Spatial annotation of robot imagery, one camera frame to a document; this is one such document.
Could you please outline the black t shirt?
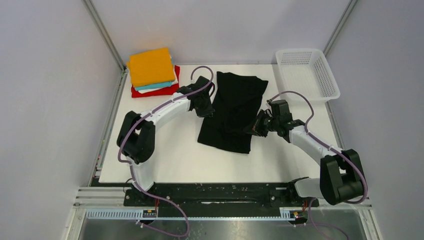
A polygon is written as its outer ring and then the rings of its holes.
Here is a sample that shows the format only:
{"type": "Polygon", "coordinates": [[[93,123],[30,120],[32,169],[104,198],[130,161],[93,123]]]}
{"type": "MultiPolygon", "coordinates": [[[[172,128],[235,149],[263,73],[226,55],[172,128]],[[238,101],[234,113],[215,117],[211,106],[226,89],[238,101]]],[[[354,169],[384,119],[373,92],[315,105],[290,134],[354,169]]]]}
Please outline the black t shirt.
{"type": "Polygon", "coordinates": [[[257,76],[221,71],[216,73],[216,82],[214,113],[203,120],[197,142],[228,152],[249,154],[252,136],[244,129],[256,118],[269,82],[257,76]]]}

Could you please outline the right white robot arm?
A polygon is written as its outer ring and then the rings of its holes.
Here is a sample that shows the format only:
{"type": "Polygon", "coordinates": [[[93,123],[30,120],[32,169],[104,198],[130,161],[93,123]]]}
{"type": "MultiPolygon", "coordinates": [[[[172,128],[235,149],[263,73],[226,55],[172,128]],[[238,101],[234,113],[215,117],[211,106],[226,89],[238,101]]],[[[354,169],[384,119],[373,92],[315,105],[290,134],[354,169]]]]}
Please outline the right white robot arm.
{"type": "Polygon", "coordinates": [[[319,177],[303,177],[288,184],[287,201],[301,205],[307,198],[324,199],[330,205],[358,204],[368,193],[359,154],[343,150],[320,140],[300,119],[293,119],[285,100],[269,101],[270,109],[260,110],[247,134],[266,137],[275,132],[286,142],[297,146],[319,165],[319,177]]]}

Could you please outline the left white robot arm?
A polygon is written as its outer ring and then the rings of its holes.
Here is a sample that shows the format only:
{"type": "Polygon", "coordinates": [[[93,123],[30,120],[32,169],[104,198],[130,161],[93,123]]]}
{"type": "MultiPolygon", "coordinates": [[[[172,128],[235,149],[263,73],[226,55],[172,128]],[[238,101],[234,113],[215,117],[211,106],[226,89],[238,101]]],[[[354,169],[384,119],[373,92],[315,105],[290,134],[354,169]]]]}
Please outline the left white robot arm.
{"type": "Polygon", "coordinates": [[[152,204],[155,192],[151,189],[155,180],[151,157],[155,151],[156,133],[180,114],[195,111],[199,118],[210,117],[214,109],[210,91],[211,80],[200,76],[195,83],[182,86],[160,105],[137,113],[129,111],[121,125],[116,144],[117,159],[130,167],[136,199],[144,206],[152,204]]]}

